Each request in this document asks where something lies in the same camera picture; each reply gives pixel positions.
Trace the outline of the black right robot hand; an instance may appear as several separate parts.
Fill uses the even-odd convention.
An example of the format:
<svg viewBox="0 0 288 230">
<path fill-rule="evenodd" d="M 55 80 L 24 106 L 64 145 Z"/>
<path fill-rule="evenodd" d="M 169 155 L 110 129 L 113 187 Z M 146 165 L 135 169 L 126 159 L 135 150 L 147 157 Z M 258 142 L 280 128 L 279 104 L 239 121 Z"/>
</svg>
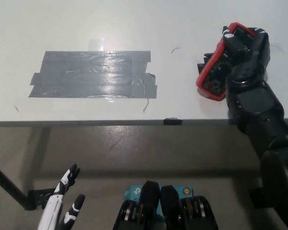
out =
<svg viewBox="0 0 288 230">
<path fill-rule="evenodd" d="M 225 49 L 233 62 L 232 74 L 238 78 L 263 78 L 270 61 L 268 33 L 260 27 L 246 27 L 240 23 L 224 26 Z"/>
</svg>

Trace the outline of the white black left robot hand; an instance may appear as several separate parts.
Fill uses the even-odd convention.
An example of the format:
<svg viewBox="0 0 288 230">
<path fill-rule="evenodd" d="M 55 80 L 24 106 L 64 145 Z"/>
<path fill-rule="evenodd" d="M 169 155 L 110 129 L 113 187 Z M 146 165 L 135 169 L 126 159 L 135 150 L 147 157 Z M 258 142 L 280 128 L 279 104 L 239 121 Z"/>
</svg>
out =
<svg viewBox="0 0 288 230">
<path fill-rule="evenodd" d="M 60 218 L 60 215 L 63 207 L 63 197 L 69 188 L 75 184 L 75 179 L 77 178 L 79 172 L 80 168 L 74 164 L 62 176 L 54 192 L 48 199 L 37 227 L 39 230 L 72 229 L 85 201 L 85 195 L 78 195 L 62 219 Z"/>
</svg>

